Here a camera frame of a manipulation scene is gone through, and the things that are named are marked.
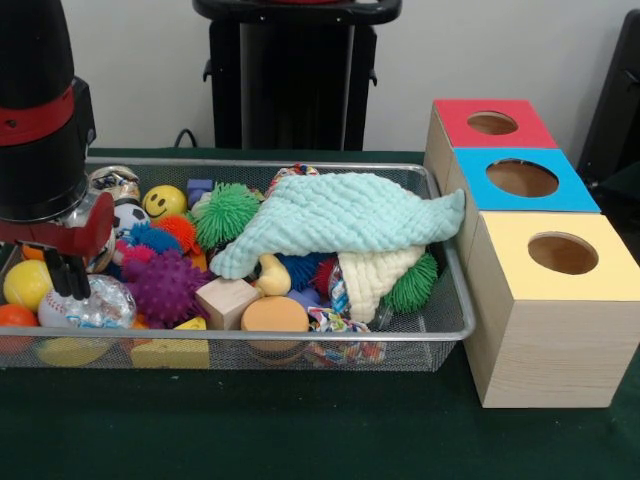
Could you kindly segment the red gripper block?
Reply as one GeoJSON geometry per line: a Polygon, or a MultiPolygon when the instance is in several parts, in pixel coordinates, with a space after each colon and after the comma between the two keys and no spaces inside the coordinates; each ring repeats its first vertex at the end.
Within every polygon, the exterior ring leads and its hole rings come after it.
{"type": "Polygon", "coordinates": [[[54,290],[62,297],[88,299],[91,287],[82,257],[96,256],[111,236],[114,199],[107,192],[88,192],[69,212],[48,220],[1,221],[1,241],[44,250],[54,290]]]}

